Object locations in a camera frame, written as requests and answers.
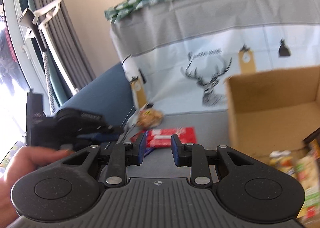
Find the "deer head print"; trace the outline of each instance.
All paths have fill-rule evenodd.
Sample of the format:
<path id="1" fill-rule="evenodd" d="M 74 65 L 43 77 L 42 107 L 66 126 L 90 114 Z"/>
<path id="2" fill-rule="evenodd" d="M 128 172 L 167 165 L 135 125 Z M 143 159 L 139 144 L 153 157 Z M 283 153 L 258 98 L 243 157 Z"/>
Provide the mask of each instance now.
<path id="1" fill-rule="evenodd" d="M 232 58 L 230 59 L 230 62 L 228 64 L 225 59 L 220 56 L 218 57 L 222 61 L 223 67 L 219 69 L 219 66 L 216 65 L 215 73 L 214 75 L 212 75 L 210 81 L 205 81 L 204 78 L 197 73 L 197 68 L 195 68 L 194 72 L 189 72 L 189 67 L 192 61 L 189 63 L 185 71 L 183 70 L 183 68 L 181 68 L 181 72 L 186 78 L 196 80 L 197 85 L 204 89 L 202 97 L 202 104 L 204 106 L 214 106 L 220 102 L 222 95 L 216 94 L 214 92 L 214 87 L 219 83 L 219 77 L 227 73 L 232 63 Z"/>

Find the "red package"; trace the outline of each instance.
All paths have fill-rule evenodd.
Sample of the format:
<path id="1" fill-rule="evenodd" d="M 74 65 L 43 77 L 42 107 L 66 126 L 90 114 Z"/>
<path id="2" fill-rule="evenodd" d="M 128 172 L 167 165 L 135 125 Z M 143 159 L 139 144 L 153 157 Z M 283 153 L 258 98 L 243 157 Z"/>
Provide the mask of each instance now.
<path id="1" fill-rule="evenodd" d="M 151 129 L 146 132 L 147 147 L 170 147 L 171 136 L 177 134 L 181 143 L 197 143 L 193 127 L 176 129 Z"/>
<path id="2" fill-rule="evenodd" d="M 315 206 L 308 207 L 306 218 L 314 217 L 316 214 L 317 214 L 317 211 Z"/>
<path id="3" fill-rule="evenodd" d="M 144 133 L 144 132 L 145 132 L 145 131 L 140 131 L 140 132 L 138 132 L 137 134 L 135 134 L 134 136 L 132 136 L 132 137 L 130 138 L 130 141 L 131 141 L 132 143 L 136 142 L 138 136 L 139 136 L 141 133 Z"/>

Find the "fingernail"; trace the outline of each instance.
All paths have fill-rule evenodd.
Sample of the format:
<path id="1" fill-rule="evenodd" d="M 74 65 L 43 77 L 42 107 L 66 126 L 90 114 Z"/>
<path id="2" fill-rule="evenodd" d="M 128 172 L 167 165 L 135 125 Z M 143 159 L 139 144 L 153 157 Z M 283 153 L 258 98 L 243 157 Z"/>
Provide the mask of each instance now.
<path id="1" fill-rule="evenodd" d="M 72 151 L 69 150 L 69 149 L 62 149 L 62 150 L 58 150 L 57 152 L 60 152 L 60 153 L 67 153 L 67 154 L 71 154 Z"/>

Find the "window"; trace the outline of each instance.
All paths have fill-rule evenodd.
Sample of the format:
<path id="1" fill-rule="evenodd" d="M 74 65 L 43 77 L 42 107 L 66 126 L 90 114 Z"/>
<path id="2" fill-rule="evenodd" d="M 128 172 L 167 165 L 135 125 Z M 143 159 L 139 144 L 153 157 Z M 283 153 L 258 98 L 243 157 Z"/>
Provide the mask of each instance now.
<path id="1" fill-rule="evenodd" d="M 0 0 L 0 177 L 17 149 L 24 145 L 28 91 Z"/>

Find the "human hand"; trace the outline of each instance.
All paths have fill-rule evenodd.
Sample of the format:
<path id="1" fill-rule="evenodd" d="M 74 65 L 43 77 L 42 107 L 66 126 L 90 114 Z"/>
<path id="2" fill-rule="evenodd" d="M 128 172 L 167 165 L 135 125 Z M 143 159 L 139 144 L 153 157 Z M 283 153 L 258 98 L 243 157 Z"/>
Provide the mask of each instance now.
<path id="1" fill-rule="evenodd" d="M 53 150 L 44 147 L 22 147 L 13 156 L 2 178 L 0 178 L 0 228 L 11 224 L 18 214 L 14 209 L 10 192 L 21 177 L 37 169 L 69 156 L 69 150 Z"/>

